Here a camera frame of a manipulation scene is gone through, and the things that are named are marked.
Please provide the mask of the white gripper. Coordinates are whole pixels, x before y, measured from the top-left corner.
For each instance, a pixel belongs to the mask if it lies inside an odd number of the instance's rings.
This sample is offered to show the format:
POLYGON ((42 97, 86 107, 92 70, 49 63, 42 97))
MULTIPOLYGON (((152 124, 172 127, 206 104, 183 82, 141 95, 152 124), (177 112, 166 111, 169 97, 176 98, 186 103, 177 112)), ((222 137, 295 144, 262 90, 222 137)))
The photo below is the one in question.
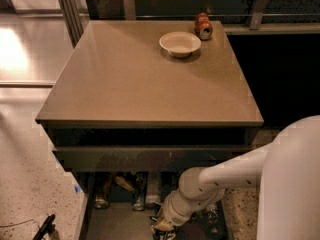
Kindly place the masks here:
POLYGON ((191 199, 182 194, 180 190, 174 190, 166 197, 161 208, 161 216, 155 219, 153 228, 163 232, 173 231, 174 226, 184 225, 194 212, 203 210, 216 200, 216 191, 191 199))

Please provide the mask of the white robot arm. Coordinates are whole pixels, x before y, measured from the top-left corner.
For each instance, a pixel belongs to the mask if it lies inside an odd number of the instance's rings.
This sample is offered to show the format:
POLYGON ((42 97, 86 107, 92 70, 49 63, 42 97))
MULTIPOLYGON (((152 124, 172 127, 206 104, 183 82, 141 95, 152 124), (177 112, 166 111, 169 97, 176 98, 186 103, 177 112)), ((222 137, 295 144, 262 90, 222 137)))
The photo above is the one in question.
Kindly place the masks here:
POLYGON ((260 188, 256 240, 320 240, 320 116, 298 120, 236 158, 184 171, 154 228, 170 232, 225 190, 248 187, 260 188))

